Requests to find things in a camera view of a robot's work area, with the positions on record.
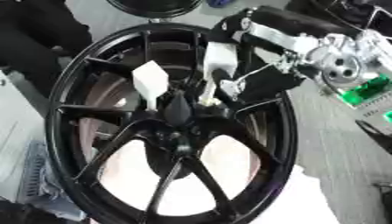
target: gray carpet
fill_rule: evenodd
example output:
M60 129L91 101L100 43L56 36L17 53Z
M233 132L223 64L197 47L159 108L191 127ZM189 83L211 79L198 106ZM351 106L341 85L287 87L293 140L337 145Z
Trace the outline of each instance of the gray carpet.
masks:
M94 39L122 28L145 23L111 7L104 0L68 0L75 16L91 26ZM206 5L174 21L211 27L222 16L244 7L269 4L284 7L287 0L239 0L224 10ZM332 210L342 224L384 224L376 181L392 180L392 157L354 124L333 100L321 98L310 82L291 92L300 131L297 163L321 179Z

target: robotic arm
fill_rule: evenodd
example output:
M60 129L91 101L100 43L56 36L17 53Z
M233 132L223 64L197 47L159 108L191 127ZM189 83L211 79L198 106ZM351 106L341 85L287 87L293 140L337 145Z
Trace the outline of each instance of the robotic arm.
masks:
M239 55L256 48L277 53L278 60L238 75ZM216 88L237 101L247 91L249 76L268 75L263 70L274 67L285 78L299 81L289 88L312 79L324 93L392 134L392 45L377 31L359 32L262 6L220 21L213 28L204 63L207 85L199 100L202 105L214 103Z

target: person's leg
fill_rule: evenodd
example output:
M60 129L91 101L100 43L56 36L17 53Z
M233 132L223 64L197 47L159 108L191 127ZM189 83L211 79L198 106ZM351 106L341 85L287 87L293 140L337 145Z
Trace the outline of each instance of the person's leg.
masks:
M0 61L24 74L43 96L48 97L61 72L57 56L14 24L0 23L0 33Z
M79 23L62 0L22 2L21 24L32 36L45 37L76 56L92 43L88 26Z

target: wheel spoke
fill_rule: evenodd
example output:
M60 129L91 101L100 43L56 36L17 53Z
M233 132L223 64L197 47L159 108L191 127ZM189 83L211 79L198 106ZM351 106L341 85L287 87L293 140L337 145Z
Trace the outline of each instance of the wheel spoke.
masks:
M255 102L246 104L243 107L238 108L234 112L234 118L238 118L239 116L245 116L248 114L255 113L257 111L260 111L261 109L268 107L270 104L280 102L281 100L282 100L282 98L278 96L278 97L275 97L272 99L255 101Z
M187 158L184 162L186 168L192 171L213 195L216 201L217 212L222 216L236 216L237 212L233 208L230 199L203 163L197 157Z
M219 133L219 135L232 137L244 144L260 158L264 165L281 164L281 161L270 154L265 146L257 141L239 122L223 117L210 116L201 117L196 123L199 124L202 132Z
M120 126L125 119L129 119L132 116L131 111L117 108L96 108L84 105L63 104L58 107L58 110L70 120L79 120L81 118L89 117L117 126Z
M169 187L170 183L180 173L182 167L181 163L181 159L177 160L176 163L174 163L174 165L171 167L171 169L169 169L169 171L159 180L159 183L157 184L157 189L152 195L150 203L147 206L147 209L142 219L139 221L140 224L146 224L148 220L153 219L154 216L158 215L159 203L165 195L165 192Z
M89 68L95 72L111 72L125 79L130 79L132 77L132 71L135 69L134 67L105 59L85 58L85 61L90 65Z
M98 154L73 179L77 182L93 185L97 180L96 175L101 166L118 151L121 146L135 139L143 140L139 135L135 135L135 132L133 131L133 128L136 125L138 125L138 122L129 124L118 130L101 149L98 149Z
M144 50L144 63L149 62L150 60L150 38L149 33L147 31L143 31L141 36L143 38L143 50Z

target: white block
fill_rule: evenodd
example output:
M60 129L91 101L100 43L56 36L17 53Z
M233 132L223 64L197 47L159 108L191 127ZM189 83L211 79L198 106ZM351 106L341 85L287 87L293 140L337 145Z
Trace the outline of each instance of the white block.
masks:
M166 93L169 75L155 61L149 61L133 71L134 87L147 101L148 110L157 110L157 98Z

